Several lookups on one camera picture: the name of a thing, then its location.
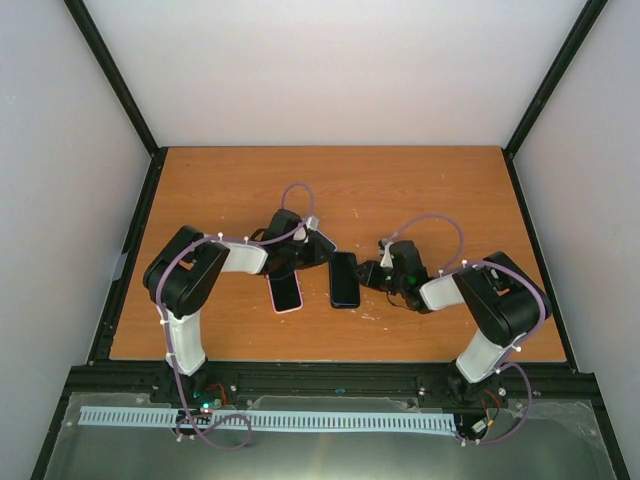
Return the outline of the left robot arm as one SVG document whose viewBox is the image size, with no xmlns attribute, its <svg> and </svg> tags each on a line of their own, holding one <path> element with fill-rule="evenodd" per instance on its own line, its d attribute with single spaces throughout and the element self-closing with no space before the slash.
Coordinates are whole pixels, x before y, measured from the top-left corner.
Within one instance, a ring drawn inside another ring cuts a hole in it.
<svg viewBox="0 0 640 480">
<path fill-rule="evenodd" d="M 143 285 L 160 315 L 165 359 L 177 372 L 172 388 L 184 401 L 197 402 L 208 390 L 207 376 L 198 371 L 206 360 L 200 316 L 219 275 L 264 276 L 275 312 L 300 309 L 297 272 L 328 262 L 337 250 L 318 223 L 313 215 L 302 218 L 281 208 L 266 228 L 243 238 L 206 235 L 185 225 L 152 261 Z"/>
</svg>

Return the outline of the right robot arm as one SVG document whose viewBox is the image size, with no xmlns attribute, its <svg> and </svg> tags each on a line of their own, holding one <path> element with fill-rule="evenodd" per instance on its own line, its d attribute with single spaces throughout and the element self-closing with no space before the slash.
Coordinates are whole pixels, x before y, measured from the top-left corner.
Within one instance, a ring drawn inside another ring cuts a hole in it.
<svg viewBox="0 0 640 480">
<path fill-rule="evenodd" d="M 380 260 L 355 268 L 362 286 L 399 295 L 407 309 L 420 314 L 464 305 L 475 321 L 474 336 L 444 380 L 444 391 L 457 404 L 475 401 L 489 378 L 504 369 L 510 353 L 519 351 L 552 315 L 546 293 L 502 251 L 431 276 L 412 241 L 382 242 L 380 247 Z"/>
</svg>

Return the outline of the light blue phone case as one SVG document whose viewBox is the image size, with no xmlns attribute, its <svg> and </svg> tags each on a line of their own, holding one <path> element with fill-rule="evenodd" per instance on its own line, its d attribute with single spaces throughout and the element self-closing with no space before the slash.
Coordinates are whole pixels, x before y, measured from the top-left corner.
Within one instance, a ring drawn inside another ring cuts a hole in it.
<svg viewBox="0 0 640 480">
<path fill-rule="evenodd" d="M 317 246 L 324 252 L 331 254 L 337 250 L 337 246 L 335 243 L 330 240 L 326 235 L 324 235 L 321 231 L 314 231 L 315 242 Z"/>
</svg>

